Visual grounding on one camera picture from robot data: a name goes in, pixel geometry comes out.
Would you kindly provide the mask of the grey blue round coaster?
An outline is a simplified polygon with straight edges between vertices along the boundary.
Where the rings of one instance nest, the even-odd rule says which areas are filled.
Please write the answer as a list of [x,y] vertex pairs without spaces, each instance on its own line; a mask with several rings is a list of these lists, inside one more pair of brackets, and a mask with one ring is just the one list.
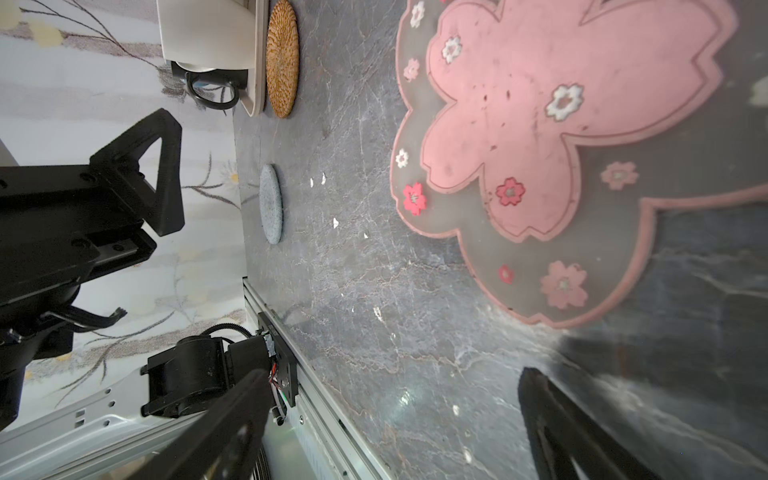
[[283,232],[283,202],[277,172],[272,164],[264,165],[260,175],[259,207],[267,242],[276,245]]

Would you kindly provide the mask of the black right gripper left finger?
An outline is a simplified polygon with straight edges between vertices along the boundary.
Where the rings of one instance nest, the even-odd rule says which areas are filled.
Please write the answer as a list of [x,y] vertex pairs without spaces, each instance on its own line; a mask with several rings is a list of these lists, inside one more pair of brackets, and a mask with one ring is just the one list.
[[131,477],[250,479],[272,406],[268,372],[255,369]]

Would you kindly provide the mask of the pink cherry blossom coaster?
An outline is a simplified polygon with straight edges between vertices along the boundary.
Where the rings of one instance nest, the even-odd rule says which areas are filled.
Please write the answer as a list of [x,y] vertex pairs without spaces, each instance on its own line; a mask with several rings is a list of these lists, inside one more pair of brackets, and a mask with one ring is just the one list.
[[665,211],[767,198],[763,1],[410,1],[401,219],[514,319],[602,319]]

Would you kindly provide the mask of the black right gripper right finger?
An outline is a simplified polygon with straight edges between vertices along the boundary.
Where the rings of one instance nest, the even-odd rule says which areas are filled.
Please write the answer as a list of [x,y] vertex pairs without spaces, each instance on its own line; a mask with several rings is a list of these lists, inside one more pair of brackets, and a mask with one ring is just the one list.
[[540,370],[522,370],[518,399],[540,479],[658,477]]

